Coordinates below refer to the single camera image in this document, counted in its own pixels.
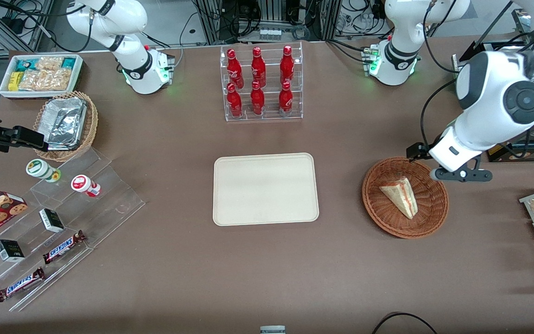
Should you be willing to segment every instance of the plastic tray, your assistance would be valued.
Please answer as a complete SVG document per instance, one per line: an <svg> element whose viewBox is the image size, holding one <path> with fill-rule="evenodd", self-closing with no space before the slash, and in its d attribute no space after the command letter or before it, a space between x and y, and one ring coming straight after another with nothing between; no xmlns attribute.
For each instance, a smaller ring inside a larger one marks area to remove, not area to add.
<svg viewBox="0 0 534 334"><path fill-rule="evenodd" d="M313 222L318 218L310 154L234 156L214 164L219 226Z"/></svg>
<svg viewBox="0 0 534 334"><path fill-rule="evenodd" d="M71 71L70 83L67 85L66 90L48 90L48 91L9 91L8 83L9 78L11 77L12 72L15 70L18 65L18 61L25 59L35 59L39 57L64 57L64 58L75 58L76 63L74 63L74 68ZM3 80L0 85L0 94L8 99L40 99L46 97L53 97L61 95L63 93L70 93L76 87L78 78L80 76L80 70L83 63L82 57L73 53L47 53L43 55L21 55L13 56L9 60L8 68L6 74L4 75Z"/></svg>

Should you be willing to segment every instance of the brown table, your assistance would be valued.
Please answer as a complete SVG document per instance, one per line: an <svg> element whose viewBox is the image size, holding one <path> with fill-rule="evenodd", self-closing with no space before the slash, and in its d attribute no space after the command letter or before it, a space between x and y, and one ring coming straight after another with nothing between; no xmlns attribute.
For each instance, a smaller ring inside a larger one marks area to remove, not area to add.
<svg viewBox="0 0 534 334"><path fill-rule="evenodd" d="M431 40L444 61L470 41ZM24 311L0 305L0 332L251 334L282 324L290 334L369 333L408 311L439 332L534 333L534 230L518 203L534 193L534 163L486 165L487 184L447 183L451 211L438 232L388 235L365 212L360 185L378 160L420 140L421 106L451 75L422 49L407 83L386 87L327 44L303 47L305 118L269 124L225 122L219 47L186 49L174 85L150 96L125 85L111 53L84 53L79 89L100 113L95 148L148 203ZM0 118L31 127L42 103L2 98ZM429 136L459 113L453 91L440 93ZM291 152L314 156L316 222L214 224L216 159ZM25 193L34 156L0 153L0 190ZM426 332L407 319L386 332L405 326Z"/></svg>

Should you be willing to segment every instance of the sandwich slice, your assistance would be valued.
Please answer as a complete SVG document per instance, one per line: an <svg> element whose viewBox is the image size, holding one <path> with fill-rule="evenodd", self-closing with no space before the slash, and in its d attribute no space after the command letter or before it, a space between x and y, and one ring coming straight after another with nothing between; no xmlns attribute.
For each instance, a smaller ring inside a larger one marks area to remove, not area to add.
<svg viewBox="0 0 534 334"><path fill-rule="evenodd" d="M395 182L387 182L380 186L380 190L390 199L396 207L409 219L417 213L417 202L411 184L406 177Z"/></svg>

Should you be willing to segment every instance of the wicker basket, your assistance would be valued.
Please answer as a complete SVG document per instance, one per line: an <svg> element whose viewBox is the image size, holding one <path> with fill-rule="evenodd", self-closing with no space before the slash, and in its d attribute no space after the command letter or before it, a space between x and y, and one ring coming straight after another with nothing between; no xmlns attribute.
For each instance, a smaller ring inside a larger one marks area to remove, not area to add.
<svg viewBox="0 0 534 334"><path fill-rule="evenodd" d="M86 111L86 117L85 117L85 120L83 121L81 144L77 148L77 150L74 150L74 151L42 152L39 150L34 150L36 154L38 154L38 156L40 156L43 159L53 160L53 161L58 161L58 162L65 162L69 160L70 158L73 158L74 156L85 153L90 148L90 146L92 146L92 142L94 141L94 137L96 136L96 127L98 126L98 111L96 110L96 106L93 104L92 100L86 94L83 94L79 91L72 91L71 93L66 93L63 95L53 97L53 99L57 99L57 100L68 99L70 97L79 97L80 99L83 99L88 103L88 110ZM34 123L34 127L32 127L34 131L38 129L38 125L40 124L40 118L43 115L43 111L45 111L45 106L40 108L40 112L38 113L38 116L36 117L36 122Z"/></svg>
<svg viewBox="0 0 534 334"><path fill-rule="evenodd" d="M383 230L405 239L423 238L436 232L449 212L445 185L430 178L430 168L396 157L379 161L362 184L362 200L368 214ZM386 182L407 177L415 194L418 213L408 219L380 190Z"/></svg>

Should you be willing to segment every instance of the coca-cola bottle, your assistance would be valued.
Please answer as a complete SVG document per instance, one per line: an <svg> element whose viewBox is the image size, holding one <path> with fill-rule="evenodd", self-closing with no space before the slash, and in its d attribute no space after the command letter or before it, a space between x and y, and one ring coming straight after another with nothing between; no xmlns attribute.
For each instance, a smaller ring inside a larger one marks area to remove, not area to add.
<svg viewBox="0 0 534 334"><path fill-rule="evenodd" d="M228 83L226 86L228 89L228 95L226 99L228 100L228 108L233 118L242 117L242 99L240 99L240 94L236 91L236 86L233 83Z"/></svg>
<svg viewBox="0 0 534 334"><path fill-rule="evenodd" d="M250 101L253 104L253 112L257 116L262 116L265 112L265 94L261 89L261 84L258 80L253 82L253 91L250 92Z"/></svg>
<svg viewBox="0 0 534 334"><path fill-rule="evenodd" d="M292 47L284 46L284 56L280 63L280 82L291 82L294 78L294 59L292 58Z"/></svg>
<svg viewBox="0 0 534 334"><path fill-rule="evenodd" d="M250 68L253 70L253 80L259 82L262 87L267 85L267 70L265 69L265 61L261 56L261 48L253 48L253 62L250 64Z"/></svg>
<svg viewBox="0 0 534 334"><path fill-rule="evenodd" d="M226 53L228 55L228 76L230 81L236 85L237 89L242 89L244 87L242 66L240 66L240 62L236 59L236 52L233 49L229 49Z"/></svg>
<svg viewBox="0 0 534 334"><path fill-rule="evenodd" d="M280 115L282 117L288 117L292 114L292 99L294 95L290 91L290 82L285 81L281 85L280 91Z"/></svg>

